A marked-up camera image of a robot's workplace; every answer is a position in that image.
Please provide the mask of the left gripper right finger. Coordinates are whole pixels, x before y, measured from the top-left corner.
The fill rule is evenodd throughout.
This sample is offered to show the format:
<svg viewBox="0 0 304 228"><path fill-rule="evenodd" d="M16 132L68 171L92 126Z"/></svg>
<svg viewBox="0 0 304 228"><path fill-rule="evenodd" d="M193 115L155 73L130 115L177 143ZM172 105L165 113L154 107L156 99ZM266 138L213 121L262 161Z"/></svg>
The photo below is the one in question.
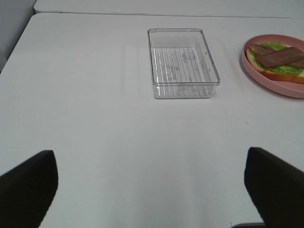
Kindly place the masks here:
<svg viewBox="0 0 304 228"><path fill-rule="evenodd" d="M244 184L268 228L304 226L304 173L260 147L247 153Z"/></svg>

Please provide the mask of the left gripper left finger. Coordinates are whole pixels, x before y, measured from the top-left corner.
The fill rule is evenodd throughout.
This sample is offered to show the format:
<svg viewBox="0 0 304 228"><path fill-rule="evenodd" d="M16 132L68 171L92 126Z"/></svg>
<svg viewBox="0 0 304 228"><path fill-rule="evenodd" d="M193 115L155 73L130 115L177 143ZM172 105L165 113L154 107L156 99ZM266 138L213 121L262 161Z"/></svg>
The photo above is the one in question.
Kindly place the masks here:
<svg viewBox="0 0 304 228"><path fill-rule="evenodd" d="M57 162L52 150L41 151L1 175L0 226L38 228L57 188Z"/></svg>

